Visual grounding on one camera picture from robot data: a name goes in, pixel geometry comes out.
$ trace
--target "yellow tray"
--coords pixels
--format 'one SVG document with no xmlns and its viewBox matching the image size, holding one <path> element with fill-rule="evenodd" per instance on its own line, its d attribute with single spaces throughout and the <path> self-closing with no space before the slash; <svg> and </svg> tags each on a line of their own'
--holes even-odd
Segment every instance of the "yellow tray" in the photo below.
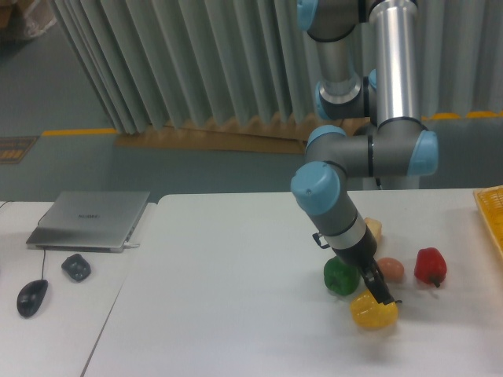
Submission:
<svg viewBox="0 0 503 377">
<path fill-rule="evenodd" d="M 503 257 L 503 186 L 473 191 L 490 236 Z"/>
</svg>

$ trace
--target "computer mouse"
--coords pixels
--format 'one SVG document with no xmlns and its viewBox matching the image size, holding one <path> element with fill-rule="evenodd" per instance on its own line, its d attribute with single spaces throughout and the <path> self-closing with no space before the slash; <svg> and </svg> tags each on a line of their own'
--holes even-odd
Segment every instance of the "computer mouse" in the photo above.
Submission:
<svg viewBox="0 0 503 377">
<path fill-rule="evenodd" d="M 26 284 L 17 296 L 17 311 L 24 318 L 29 318 L 39 310 L 46 295 L 49 282 L 45 279 L 34 280 Z"/>
<path fill-rule="evenodd" d="M 86 279 L 91 274 L 91 266 L 80 254 L 73 254 L 66 258 L 61 268 L 77 282 Z"/>
</svg>

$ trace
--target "gray floor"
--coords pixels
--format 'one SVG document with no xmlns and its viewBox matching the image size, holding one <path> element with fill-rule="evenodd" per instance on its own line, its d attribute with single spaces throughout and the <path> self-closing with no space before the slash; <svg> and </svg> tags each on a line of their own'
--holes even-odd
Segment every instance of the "gray floor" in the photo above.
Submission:
<svg viewBox="0 0 503 377">
<path fill-rule="evenodd" d="M 0 137 L 110 127 L 58 26 L 0 46 Z M 422 189 L 503 184 L 503 119 L 436 121 L 440 164 Z M 18 165 L 0 165 L 0 200 L 55 200 L 63 190 L 171 193 L 288 191 L 302 156 L 117 148 L 114 135 L 41 137 Z M 350 189 L 359 189 L 352 181 Z"/>
</svg>

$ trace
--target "silver laptop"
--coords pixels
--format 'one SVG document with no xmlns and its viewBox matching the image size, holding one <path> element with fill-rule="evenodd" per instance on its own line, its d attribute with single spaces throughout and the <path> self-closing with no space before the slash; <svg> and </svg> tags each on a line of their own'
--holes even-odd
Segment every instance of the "silver laptop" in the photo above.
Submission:
<svg viewBox="0 0 503 377">
<path fill-rule="evenodd" d="M 149 192 L 62 192 L 26 244 L 53 250 L 122 251 Z"/>
</svg>

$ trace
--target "green bell pepper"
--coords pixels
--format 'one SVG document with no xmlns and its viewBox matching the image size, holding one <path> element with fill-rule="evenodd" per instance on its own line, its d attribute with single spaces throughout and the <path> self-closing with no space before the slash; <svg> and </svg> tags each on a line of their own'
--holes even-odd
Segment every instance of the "green bell pepper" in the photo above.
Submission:
<svg viewBox="0 0 503 377">
<path fill-rule="evenodd" d="M 358 269 L 353 265 L 347 265 L 339 257 L 334 257 L 326 262 L 323 275 L 326 287 L 342 296 L 353 293 L 360 283 Z"/>
</svg>

